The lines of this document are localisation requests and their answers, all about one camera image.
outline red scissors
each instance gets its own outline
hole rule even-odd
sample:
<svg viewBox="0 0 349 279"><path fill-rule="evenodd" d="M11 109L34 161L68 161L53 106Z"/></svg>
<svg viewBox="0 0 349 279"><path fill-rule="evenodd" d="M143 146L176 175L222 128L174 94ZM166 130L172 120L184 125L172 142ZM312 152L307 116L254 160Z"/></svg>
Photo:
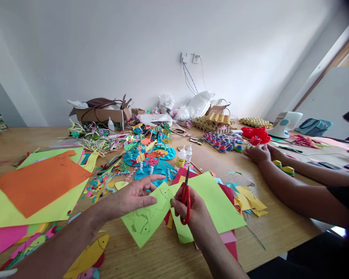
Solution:
<svg viewBox="0 0 349 279"><path fill-rule="evenodd" d="M187 213L186 213L186 219L182 219L182 217L180 217L181 219L181 223L183 225L187 225L187 223L189 223L190 220L190 207L191 207L191 202L190 202L190 188L189 185L187 184L187 181L189 179L189 172L190 172L190 166L187 168L187 173L186 173L186 179L185 182L182 182L181 187L182 188L182 198L181 198L181 202L187 206Z"/></svg>

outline electrical outlet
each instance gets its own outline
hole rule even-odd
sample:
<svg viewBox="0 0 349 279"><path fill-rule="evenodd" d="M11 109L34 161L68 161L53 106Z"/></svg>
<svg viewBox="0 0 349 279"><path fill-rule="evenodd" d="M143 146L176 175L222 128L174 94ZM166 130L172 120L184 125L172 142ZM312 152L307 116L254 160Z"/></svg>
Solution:
<svg viewBox="0 0 349 279"><path fill-rule="evenodd" d="M194 64L199 64L199 60L200 60L200 55L194 53L194 56L193 56L193 63L194 63Z"/></svg>
<svg viewBox="0 0 349 279"><path fill-rule="evenodd" d="M180 63L182 64L182 63L187 63L188 62L188 55L187 55L187 53L181 53L181 58L180 58Z"/></svg>

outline teal bag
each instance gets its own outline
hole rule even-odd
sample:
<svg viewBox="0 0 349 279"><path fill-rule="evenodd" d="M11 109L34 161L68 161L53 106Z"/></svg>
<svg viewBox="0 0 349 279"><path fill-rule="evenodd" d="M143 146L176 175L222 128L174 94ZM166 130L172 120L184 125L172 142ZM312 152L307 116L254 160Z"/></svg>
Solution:
<svg viewBox="0 0 349 279"><path fill-rule="evenodd" d="M306 119L295 131L308 136L323 136L332 126L332 122L327 120L317 120L314 118Z"/></svg>

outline scissors blade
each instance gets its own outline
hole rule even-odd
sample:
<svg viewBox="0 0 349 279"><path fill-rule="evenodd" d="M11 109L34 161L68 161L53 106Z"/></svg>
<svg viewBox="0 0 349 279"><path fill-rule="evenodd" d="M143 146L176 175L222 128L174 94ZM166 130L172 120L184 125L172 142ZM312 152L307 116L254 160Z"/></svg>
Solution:
<svg viewBox="0 0 349 279"><path fill-rule="evenodd" d="M189 179L189 173L190 173L190 166L187 168L186 179L185 179L185 186L187 186L187 181Z"/></svg>

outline pencil sketch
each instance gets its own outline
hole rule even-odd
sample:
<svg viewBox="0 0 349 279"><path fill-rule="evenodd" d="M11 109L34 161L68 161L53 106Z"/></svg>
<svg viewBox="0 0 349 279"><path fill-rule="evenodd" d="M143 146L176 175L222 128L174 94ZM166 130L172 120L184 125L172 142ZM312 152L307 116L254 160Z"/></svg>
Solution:
<svg viewBox="0 0 349 279"><path fill-rule="evenodd" d="M137 211L133 211L128 214L128 218L133 221L133 232L140 234L148 234L150 232L150 223L146 215L138 214Z"/></svg>
<svg viewBox="0 0 349 279"><path fill-rule="evenodd" d="M163 211L165 205L168 202L169 188L160 187L159 190L164 198L158 198L158 202L156 204L144 208L145 210L150 212L150 218L154 216L155 211Z"/></svg>

